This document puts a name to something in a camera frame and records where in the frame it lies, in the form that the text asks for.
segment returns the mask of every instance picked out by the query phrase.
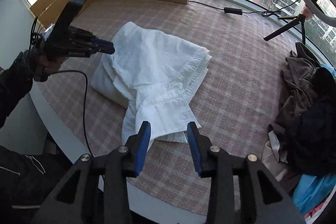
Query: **white wall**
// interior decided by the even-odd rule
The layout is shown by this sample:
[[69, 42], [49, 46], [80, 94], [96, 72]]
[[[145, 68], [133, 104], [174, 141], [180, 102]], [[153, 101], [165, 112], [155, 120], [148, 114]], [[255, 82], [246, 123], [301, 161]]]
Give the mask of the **white wall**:
[[[0, 67], [8, 69], [29, 46], [34, 20], [22, 0], [0, 0]], [[0, 145], [22, 154], [41, 154], [47, 129], [27, 94], [0, 129]]]

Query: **power adapter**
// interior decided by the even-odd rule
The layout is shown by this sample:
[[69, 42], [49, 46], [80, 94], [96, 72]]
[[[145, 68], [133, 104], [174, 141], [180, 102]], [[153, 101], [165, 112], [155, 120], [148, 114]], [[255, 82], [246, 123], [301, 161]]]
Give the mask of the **power adapter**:
[[224, 7], [224, 12], [226, 14], [243, 15], [243, 10], [242, 9], [236, 9], [236, 8]]

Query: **blue fabric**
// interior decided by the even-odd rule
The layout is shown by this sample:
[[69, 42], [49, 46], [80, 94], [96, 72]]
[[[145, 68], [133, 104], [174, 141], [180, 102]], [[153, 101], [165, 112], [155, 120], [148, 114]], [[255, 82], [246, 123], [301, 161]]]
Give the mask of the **blue fabric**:
[[332, 74], [332, 76], [333, 76], [334, 78], [336, 78], [336, 72], [335, 72], [334, 67], [332, 67], [332, 66], [328, 66], [328, 65], [326, 65], [326, 64], [321, 64], [321, 67], [326, 68], [328, 71], [330, 71], [330, 73]]
[[332, 191], [336, 184], [336, 175], [328, 174], [318, 178], [302, 175], [296, 186], [292, 201], [302, 215], [310, 212]]

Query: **folded white fabric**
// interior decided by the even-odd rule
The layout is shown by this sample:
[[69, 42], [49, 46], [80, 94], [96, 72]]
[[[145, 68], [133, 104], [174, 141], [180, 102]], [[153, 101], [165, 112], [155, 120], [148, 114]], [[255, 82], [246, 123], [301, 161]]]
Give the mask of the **folded white fabric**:
[[91, 86], [127, 108], [122, 141], [136, 134], [143, 121], [154, 139], [187, 142], [188, 122], [201, 126], [189, 102], [202, 83], [209, 51], [182, 38], [126, 23], [112, 40], [115, 53], [103, 54]]

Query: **black jacket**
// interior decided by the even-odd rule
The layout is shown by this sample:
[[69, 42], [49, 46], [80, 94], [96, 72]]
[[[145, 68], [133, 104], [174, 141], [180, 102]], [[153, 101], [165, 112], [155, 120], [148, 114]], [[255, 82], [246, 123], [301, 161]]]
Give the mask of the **black jacket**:
[[[33, 75], [27, 69], [25, 55], [21, 52], [13, 65], [0, 74], [0, 128], [32, 85]], [[1, 223], [30, 223], [37, 209], [13, 207], [41, 205], [65, 172], [56, 155], [29, 158], [0, 146], [0, 215], [2, 220], [6, 220]]]

